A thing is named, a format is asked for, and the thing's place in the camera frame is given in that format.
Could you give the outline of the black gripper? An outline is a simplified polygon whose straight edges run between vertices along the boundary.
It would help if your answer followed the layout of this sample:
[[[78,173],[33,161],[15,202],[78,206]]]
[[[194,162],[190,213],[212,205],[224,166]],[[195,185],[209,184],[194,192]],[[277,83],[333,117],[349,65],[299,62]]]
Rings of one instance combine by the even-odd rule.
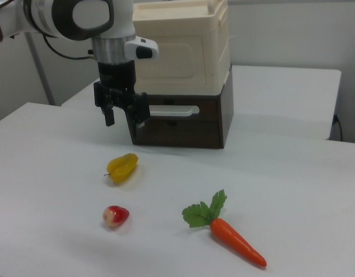
[[[150,119],[148,95],[135,93],[135,65],[133,61],[119,64],[98,63],[100,80],[94,84],[95,106],[102,109],[106,126],[114,125],[113,107],[123,109],[134,128]]]

